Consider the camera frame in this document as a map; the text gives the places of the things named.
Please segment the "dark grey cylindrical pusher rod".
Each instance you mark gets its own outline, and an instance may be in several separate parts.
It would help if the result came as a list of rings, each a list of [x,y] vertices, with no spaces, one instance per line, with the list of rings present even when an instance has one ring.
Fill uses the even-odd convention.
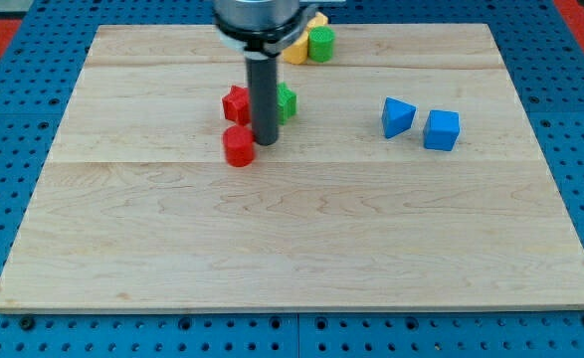
[[[277,59],[246,59],[246,71],[254,138],[269,146],[279,138]]]

